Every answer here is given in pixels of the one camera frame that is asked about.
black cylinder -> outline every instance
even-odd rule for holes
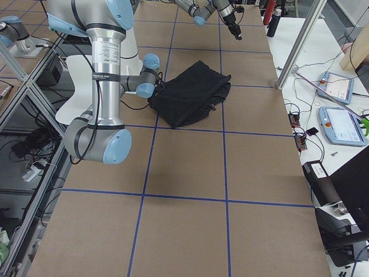
[[[277,30],[278,23],[279,23],[280,19],[281,19],[281,10],[276,9],[274,14],[272,15],[272,20],[269,23],[268,32],[266,33],[266,36],[268,36],[270,38],[274,37],[274,34],[276,33],[276,30]]]

label sticker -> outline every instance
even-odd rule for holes
[[[315,175],[318,178],[324,178],[327,177],[327,174],[325,174],[322,166],[319,163],[312,163],[311,164],[312,169],[314,170]]]
[[[119,65],[119,44],[113,42],[92,42],[92,48],[95,49],[95,62]]]

green object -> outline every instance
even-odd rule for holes
[[[8,255],[9,255],[9,249],[7,248],[5,244],[0,242],[0,264],[2,264],[6,260]]]
[[[369,135],[369,120],[363,118],[362,124],[364,124],[365,128],[367,129],[367,131],[365,132],[365,136],[367,137]]]

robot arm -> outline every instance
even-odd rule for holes
[[[16,16],[0,18],[0,42],[5,47],[10,47],[15,42],[19,51],[24,53],[28,53],[36,48],[22,21]]]
[[[150,97],[159,58],[144,61],[140,77],[121,76],[121,42],[133,27],[129,0],[94,0],[93,5],[91,0],[49,0],[48,7],[51,28],[88,37],[92,44],[92,106],[68,126],[66,149],[75,158],[120,163],[131,147],[131,133],[120,118],[122,82]]]
[[[233,7],[229,0],[208,0],[204,7],[194,4],[193,0],[172,0],[174,4],[194,18],[198,26],[203,26],[215,10],[219,11],[223,23],[228,26],[229,31],[236,40],[241,40],[240,26],[236,23],[235,12],[244,12],[242,6]]]

white table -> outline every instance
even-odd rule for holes
[[[284,66],[285,61],[289,53],[291,52],[291,48],[299,34],[303,23],[303,18],[281,18],[275,36],[273,38],[268,38],[269,47],[273,54],[273,61],[276,68],[282,68]],[[340,53],[340,50],[341,49],[338,43],[336,42],[334,36],[332,35],[324,20],[319,19],[314,26],[308,40],[306,41],[306,44],[296,64],[301,67],[306,64],[324,63],[329,59],[336,57]],[[348,77],[355,77],[354,72],[344,71],[340,68],[339,61],[342,57],[343,54],[341,53],[333,61],[330,61],[323,65],[305,66],[299,69],[299,72],[311,81],[320,80],[321,75],[326,70],[328,70],[328,68],[330,68],[329,70],[331,72],[342,74]],[[289,103],[289,101],[291,101],[292,103],[298,105],[301,111],[309,110],[310,107],[307,104],[301,102],[296,98],[295,90],[293,89],[293,83],[296,78],[297,76],[294,74],[288,77],[288,80],[283,88],[283,97],[287,99],[285,100],[285,102]],[[319,133],[317,135],[321,139],[325,148],[323,166],[325,167],[328,174],[332,174],[364,148],[329,144],[328,140],[323,134],[323,130],[318,121],[318,109],[320,106],[338,107],[338,105],[324,98],[320,98],[319,96],[316,96],[314,99],[315,89],[304,80],[296,80],[295,85],[298,98],[306,101],[307,103],[312,103],[310,119],[308,120],[308,113],[301,113],[300,124],[305,130],[312,127],[316,127],[319,130]],[[368,94],[359,78],[356,78],[354,80],[353,91],[359,94]],[[369,98],[353,96],[351,104],[348,107],[350,107],[356,113],[361,114],[364,109],[369,109]],[[291,111],[296,110],[296,107],[291,107]],[[319,146],[321,145],[319,140],[315,136],[309,137],[309,139],[317,143]],[[302,151],[301,153],[301,164],[312,160],[319,160],[321,156],[320,150],[313,143],[308,141],[307,148],[308,150]],[[331,156],[331,154],[335,152],[338,153],[334,156]],[[332,214],[332,209],[330,207],[323,207],[323,209]],[[340,217],[339,219],[344,218],[348,218],[353,221],[349,215]],[[348,271],[346,276],[350,276],[351,268],[338,268],[334,266],[329,256],[327,256],[327,258],[329,261],[332,276],[338,276],[341,271]],[[359,263],[355,269],[354,277],[367,277],[368,272],[369,263]]]

